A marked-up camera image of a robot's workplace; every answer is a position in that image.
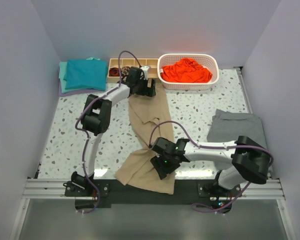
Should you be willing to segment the beige t shirt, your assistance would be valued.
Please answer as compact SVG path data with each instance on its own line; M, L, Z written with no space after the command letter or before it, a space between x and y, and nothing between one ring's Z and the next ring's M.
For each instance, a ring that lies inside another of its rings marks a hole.
M129 100L129 120L141 149L132 152L115 173L115 178L124 186L172 195L175 188L175 173L163 180L151 163L156 155L149 148L158 137L174 140L167 94L161 83L155 85L154 97L132 95Z

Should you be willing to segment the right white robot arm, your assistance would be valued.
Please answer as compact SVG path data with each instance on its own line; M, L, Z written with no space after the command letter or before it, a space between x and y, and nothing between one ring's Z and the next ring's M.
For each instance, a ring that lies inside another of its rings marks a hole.
M204 144L193 143L188 138L172 142L159 137L149 148L156 154L150 161L161 180L179 168L181 163L210 161L221 165L214 180L202 187L210 196L223 197L244 182L266 184L272 163L271 154L246 136L229 142Z

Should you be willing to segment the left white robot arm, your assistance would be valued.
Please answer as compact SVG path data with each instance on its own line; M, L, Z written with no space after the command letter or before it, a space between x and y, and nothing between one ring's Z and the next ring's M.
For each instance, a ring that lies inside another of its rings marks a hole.
M75 129L86 134L86 141L82 150L83 174L74 172L71 184L82 196L89 196L97 191L93 183L95 172L95 157L103 134L108 130L111 122L112 107L131 95L154 97L156 95L156 80L151 80L148 86L151 67L143 65L132 66L125 80L120 80L116 86L103 95L88 95L83 112L75 123Z

